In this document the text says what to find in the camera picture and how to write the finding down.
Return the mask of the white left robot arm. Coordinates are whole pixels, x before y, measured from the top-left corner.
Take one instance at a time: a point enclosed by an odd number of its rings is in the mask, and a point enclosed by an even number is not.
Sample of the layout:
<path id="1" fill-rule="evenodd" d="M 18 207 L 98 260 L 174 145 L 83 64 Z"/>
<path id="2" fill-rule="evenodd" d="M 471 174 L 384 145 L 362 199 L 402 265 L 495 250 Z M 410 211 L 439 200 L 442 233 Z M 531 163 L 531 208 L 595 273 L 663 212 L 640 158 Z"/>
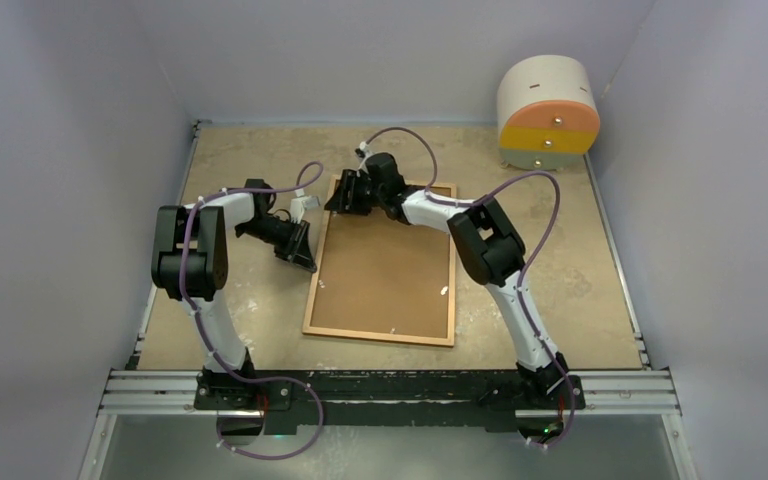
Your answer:
<path id="1" fill-rule="evenodd" d="M 249 348 L 234 328 L 224 288 L 229 276 L 227 230 L 270 246 L 277 259 L 314 273 L 305 214 L 315 195 L 292 190 L 285 215 L 273 212 L 278 190 L 262 179 L 223 189 L 189 205 L 166 205 L 156 215 L 150 273 L 154 285 L 193 318 L 205 354 L 196 406 L 244 409 L 266 395 Z"/>

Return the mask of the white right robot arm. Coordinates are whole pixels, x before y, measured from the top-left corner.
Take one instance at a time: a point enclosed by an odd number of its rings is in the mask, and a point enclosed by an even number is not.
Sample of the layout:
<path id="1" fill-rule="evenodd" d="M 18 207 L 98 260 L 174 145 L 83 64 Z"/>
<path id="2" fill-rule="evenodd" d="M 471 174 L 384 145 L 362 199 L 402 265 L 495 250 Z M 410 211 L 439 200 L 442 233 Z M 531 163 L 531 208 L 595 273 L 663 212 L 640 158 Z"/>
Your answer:
<path id="1" fill-rule="evenodd" d="M 493 194 L 477 200 L 454 199 L 410 186 L 389 153 L 357 148 L 360 165 L 343 170 L 327 210 L 368 215 L 381 209 L 400 223 L 448 234 L 469 277 L 493 298 L 513 342 L 524 399 L 544 407 L 565 386 L 576 393 L 569 368 L 546 331 L 526 284 L 532 258 Z"/>

